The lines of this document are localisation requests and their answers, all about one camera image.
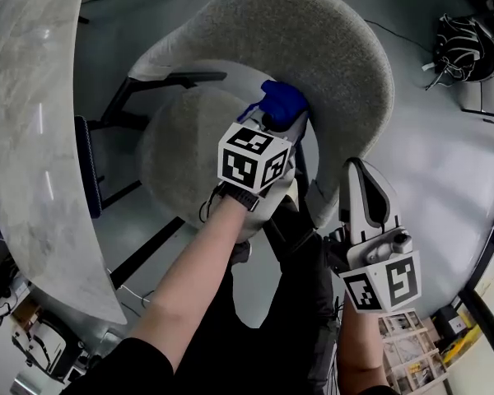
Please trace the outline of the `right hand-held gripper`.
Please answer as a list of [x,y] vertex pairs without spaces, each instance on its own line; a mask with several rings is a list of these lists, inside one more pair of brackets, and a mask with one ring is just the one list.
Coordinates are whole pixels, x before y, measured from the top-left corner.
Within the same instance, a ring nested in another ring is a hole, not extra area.
[[400,226],[397,193],[371,164],[343,165],[339,220],[328,236],[328,263],[358,313],[391,313],[421,296],[419,252]]

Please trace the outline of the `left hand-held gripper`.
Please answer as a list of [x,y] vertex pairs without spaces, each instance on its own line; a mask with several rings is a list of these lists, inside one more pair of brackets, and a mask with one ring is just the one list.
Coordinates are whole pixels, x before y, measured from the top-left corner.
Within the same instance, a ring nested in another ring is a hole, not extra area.
[[238,237],[241,243],[269,221],[293,186],[296,145],[303,138],[308,114],[300,114],[283,132],[263,126],[262,111],[233,123],[218,142],[217,177],[258,198]]

